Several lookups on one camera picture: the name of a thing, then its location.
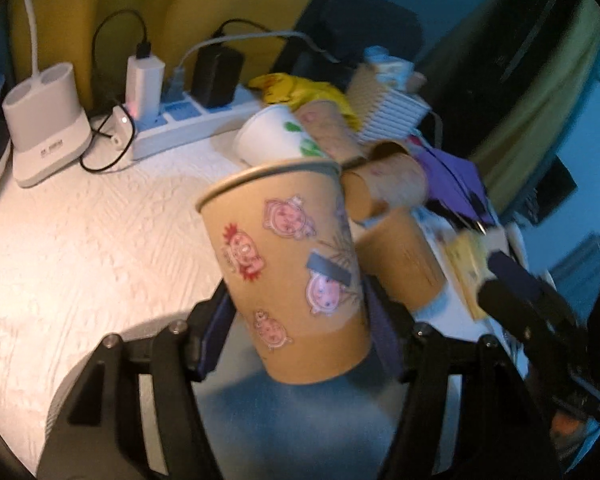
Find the white lattice basket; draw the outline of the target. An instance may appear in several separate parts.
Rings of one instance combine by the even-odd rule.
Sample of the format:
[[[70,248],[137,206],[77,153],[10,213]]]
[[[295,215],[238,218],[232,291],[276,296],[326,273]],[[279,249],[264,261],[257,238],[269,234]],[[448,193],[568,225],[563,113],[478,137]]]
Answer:
[[[346,97],[361,124],[356,134],[361,145],[403,139],[430,112],[429,104],[420,96],[411,96],[382,84],[364,64],[353,74]]]

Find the brown paper cup lying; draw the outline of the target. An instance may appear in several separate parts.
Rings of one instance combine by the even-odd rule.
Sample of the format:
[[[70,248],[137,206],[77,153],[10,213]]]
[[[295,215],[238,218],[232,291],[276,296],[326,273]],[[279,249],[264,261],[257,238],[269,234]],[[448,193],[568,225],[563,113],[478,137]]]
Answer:
[[[426,203],[428,179],[420,163],[398,141],[372,146],[366,162],[341,177],[344,204],[356,222],[382,216],[394,208]]]
[[[415,313],[442,293],[446,277],[426,236],[406,208],[393,209],[355,243],[362,271]]]
[[[294,114],[318,147],[340,166],[352,167],[365,159],[335,102],[307,102]]]

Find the white power strip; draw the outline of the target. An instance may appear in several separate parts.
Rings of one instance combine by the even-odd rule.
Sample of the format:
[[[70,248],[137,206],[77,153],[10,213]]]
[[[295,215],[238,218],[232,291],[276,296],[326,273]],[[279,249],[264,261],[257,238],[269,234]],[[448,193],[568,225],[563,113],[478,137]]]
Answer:
[[[162,103],[153,122],[142,122],[131,146],[133,160],[239,129],[262,108],[254,94],[238,86],[228,105],[205,108],[184,92],[179,101]]]

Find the brown paper cup lying rear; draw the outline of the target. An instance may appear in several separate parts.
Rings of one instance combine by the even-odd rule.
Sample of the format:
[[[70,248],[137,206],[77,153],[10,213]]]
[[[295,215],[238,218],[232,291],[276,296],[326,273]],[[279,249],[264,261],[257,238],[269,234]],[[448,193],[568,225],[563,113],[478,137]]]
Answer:
[[[318,147],[340,166],[352,167],[365,159],[335,102],[307,102],[294,114]]]

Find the grey round mat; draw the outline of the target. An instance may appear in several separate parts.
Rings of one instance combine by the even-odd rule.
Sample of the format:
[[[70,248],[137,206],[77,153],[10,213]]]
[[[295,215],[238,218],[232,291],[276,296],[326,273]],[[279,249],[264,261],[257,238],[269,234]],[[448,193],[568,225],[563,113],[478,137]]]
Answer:
[[[373,479],[396,432],[407,388],[376,353],[327,382],[273,380],[235,318],[215,371],[194,387],[227,479]]]

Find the yellow plastic bag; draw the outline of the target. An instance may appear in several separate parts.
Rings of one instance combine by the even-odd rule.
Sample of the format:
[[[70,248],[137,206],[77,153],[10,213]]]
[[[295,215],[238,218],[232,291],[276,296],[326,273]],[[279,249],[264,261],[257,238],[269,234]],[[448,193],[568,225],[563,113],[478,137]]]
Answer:
[[[314,81],[285,73],[270,73],[250,79],[247,87],[259,92],[261,100],[266,104],[285,104],[294,112],[312,101],[333,102],[350,128],[354,131],[362,128],[362,122],[347,97],[329,82]]]

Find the brown paper cup with stickers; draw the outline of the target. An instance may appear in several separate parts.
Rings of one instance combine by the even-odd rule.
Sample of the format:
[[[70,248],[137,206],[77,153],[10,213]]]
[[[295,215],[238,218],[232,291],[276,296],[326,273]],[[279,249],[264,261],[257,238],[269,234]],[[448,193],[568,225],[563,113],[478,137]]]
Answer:
[[[196,209],[273,379],[324,382],[366,358],[370,329],[336,162],[285,159],[238,172]]]

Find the white desk lamp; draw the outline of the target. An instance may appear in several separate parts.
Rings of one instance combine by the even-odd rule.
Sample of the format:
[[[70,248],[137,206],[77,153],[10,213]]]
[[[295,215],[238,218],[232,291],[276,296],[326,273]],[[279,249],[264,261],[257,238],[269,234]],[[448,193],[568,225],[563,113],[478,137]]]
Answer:
[[[10,90],[2,103],[12,140],[12,174],[32,188],[77,160],[90,146],[91,125],[76,91],[74,67],[38,67],[38,28],[32,0],[23,0],[31,44],[31,76]]]

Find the white paper cup green print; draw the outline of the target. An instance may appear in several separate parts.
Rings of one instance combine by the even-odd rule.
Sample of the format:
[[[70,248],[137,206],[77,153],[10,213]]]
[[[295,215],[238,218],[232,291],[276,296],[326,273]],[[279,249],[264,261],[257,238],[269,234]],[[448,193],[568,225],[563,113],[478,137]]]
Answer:
[[[233,143],[238,158],[249,166],[301,157],[326,157],[284,104],[265,107],[239,129]]]

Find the brown paper cup lying front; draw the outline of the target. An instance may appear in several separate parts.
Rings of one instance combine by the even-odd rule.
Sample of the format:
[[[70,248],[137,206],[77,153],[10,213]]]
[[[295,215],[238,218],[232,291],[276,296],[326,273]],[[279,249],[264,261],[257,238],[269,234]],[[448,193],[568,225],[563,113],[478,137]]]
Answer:
[[[355,243],[362,271],[415,313],[442,293],[446,277],[426,236],[406,208],[393,209]]]

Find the black power adapter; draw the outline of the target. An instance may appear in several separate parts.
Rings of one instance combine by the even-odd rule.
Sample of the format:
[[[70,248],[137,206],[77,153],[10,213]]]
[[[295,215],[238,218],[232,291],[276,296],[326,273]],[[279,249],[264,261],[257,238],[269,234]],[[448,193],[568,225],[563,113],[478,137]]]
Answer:
[[[197,55],[190,94],[204,108],[230,104],[234,95],[245,55],[225,44],[203,47]]]

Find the brown paper cup lying middle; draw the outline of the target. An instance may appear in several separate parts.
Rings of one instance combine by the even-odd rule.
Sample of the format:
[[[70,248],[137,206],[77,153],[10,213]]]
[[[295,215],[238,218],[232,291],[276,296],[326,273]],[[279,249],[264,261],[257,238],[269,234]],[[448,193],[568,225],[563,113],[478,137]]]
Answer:
[[[344,204],[356,222],[382,216],[394,208],[426,203],[428,179],[420,163],[398,141],[372,146],[366,162],[341,177]]]

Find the purple cloth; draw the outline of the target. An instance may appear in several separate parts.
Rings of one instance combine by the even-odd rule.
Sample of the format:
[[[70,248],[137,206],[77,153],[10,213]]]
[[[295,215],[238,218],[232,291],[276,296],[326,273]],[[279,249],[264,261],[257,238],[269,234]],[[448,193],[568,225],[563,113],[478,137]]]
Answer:
[[[426,207],[454,228],[479,231],[498,224],[477,166],[468,159],[426,146],[415,159],[428,181]]]

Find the yellow curtain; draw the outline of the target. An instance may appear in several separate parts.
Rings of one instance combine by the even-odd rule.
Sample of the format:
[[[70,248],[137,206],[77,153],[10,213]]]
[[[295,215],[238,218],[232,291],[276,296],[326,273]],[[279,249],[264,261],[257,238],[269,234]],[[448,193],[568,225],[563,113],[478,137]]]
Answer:
[[[237,24],[241,18],[269,29],[294,29],[310,1],[33,0],[38,64],[72,63],[80,101],[91,110],[100,98],[92,85],[92,69],[98,67],[114,90],[122,90],[126,59],[142,37],[173,68],[224,21],[230,21],[232,34],[242,32]]]

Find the yellow tissue pack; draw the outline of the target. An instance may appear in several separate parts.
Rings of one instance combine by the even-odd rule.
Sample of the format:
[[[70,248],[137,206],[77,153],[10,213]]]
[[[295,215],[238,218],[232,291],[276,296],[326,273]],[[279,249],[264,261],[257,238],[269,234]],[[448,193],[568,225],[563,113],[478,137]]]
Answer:
[[[483,320],[488,315],[479,307],[478,291],[485,281],[494,278],[494,274],[488,268],[488,259],[492,252],[509,254],[505,230],[497,226],[484,233],[469,230],[448,231],[442,235],[441,241],[457,283],[460,284],[470,316],[474,321]]]

